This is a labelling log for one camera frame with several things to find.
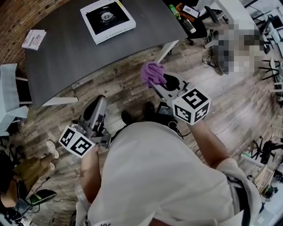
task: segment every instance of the table leg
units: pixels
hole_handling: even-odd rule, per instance
[[[282,93],[283,90],[269,90],[270,93]]]
[[[25,81],[25,82],[27,82],[27,79],[20,78],[20,77],[16,77],[16,80],[21,80],[21,81]]]
[[[73,104],[73,103],[77,103],[78,101],[79,99],[76,97],[53,97],[45,104],[43,104],[43,106]]]
[[[218,40],[212,40],[211,42],[207,43],[204,48],[208,49],[209,47],[212,47],[213,45],[217,45]]]
[[[159,54],[156,56],[154,61],[160,63],[163,58],[170,52],[170,50],[178,43],[178,41],[179,40],[166,43]]]

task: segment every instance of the paper card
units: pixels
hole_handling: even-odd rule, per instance
[[[22,47],[26,49],[38,50],[46,32],[44,30],[30,30]]]
[[[75,128],[66,126],[59,143],[69,152],[82,158],[92,149],[95,144],[87,139],[84,135],[77,132]]]

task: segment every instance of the purple cloth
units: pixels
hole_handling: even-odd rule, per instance
[[[162,64],[150,61],[145,63],[141,68],[141,81],[145,83],[148,88],[151,88],[149,79],[155,84],[166,84],[167,81],[163,77],[165,67]]]

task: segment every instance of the pixelated area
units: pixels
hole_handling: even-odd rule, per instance
[[[265,55],[264,40],[257,29],[241,30],[229,24],[223,30],[210,30],[208,41],[213,42],[213,58],[224,74],[254,72],[256,57]]]

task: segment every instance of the dark gray table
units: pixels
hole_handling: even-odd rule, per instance
[[[96,45],[80,13],[93,2],[70,0],[33,27],[47,31],[38,51],[25,50],[27,78],[36,108],[110,63],[164,43],[168,43],[166,49],[172,48],[176,42],[169,42],[187,37],[162,0],[123,0],[136,28]]]

